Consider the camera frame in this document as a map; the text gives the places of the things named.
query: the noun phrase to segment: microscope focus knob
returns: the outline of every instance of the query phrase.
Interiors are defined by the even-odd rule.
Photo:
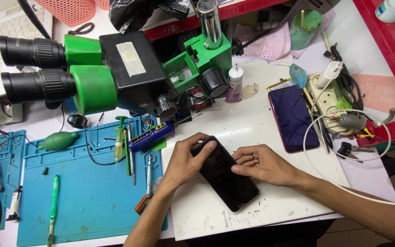
[[[169,118],[175,115],[176,106],[168,94],[162,94],[156,99],[156,110],[159,117]]]

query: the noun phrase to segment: red shelf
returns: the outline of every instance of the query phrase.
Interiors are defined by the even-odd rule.
[[[287,0],[244,0],[241,2],[228,4],[226,6],[220,7],[220,19],[225,20],[286,1]],[[164,25],[156,26],[149,30],[145,30],[144,33],[150,40],[156,40],[197,27],[199,27],[199,20],[198,17],[194,15],[184,20],[173,21]]]
[[[395,23],[388,24],[380,21],[375,14],[376,8],[383,0],[353,0],[353,2],[395,77]],[[388,123],[387,126],[392,140],[395,141],[395,121]],[[379,139],[368,141],[366,138],[359,138],[357,140],[359,146],[373,145],[382,143],[381,140],[388,140],[386,130],[382,126],[376,128],[375,134]]]

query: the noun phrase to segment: smartphone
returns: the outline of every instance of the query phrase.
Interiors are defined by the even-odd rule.
[[[290,86],[268,93],[280,130],[284,148],[288,153],[303,150],[304,134],[312,123],[299,86]],[[306,149],[320,146],[315,129],[311,127],[306,137]]]
[[[204,161],[204,165],[199,172],[228,208],[233,212],[237,212],[259,194],[259,188],[255,186],[249,177],[238,175],[231,171],[231,166],[237,164],[236,160],[231,157],[230,153],[214,136],[208,137],[196,148],[192,149],[191,154],[193,157],[198,155],[205,144],[210,141],[216,141],[217,146]]]

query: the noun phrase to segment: hand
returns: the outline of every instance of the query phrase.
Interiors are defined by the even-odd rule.
[[[191,155],[190,150],[197,146],[199,141],[203,141],[208,137],[210,136],[207,134],[197,133],[183,141],[177,142],[163,180],[168,181],[174,189],[190,181],[199,172],[205,159],[213,152],[217,143],[215,141],[207,143],[196,157]]]
[[[276,186],[296,186],[306,174],[265,144],[241,147],[232,156],[238,164],[231,167],[234,173]]]

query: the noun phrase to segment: keyboard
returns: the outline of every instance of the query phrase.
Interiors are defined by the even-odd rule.
[[[42,7],[36,7],[36,10],[37,11],[35,11],[35,13],[39,21],[43,24],[45,10]],[[24,13],[20,16],[0,23],[0,35],[16,38],[23,37],[27,39],[43,38],[42,34],[36,29],[36,27],[33,25],[33,23],[31,23],[29,18]]]

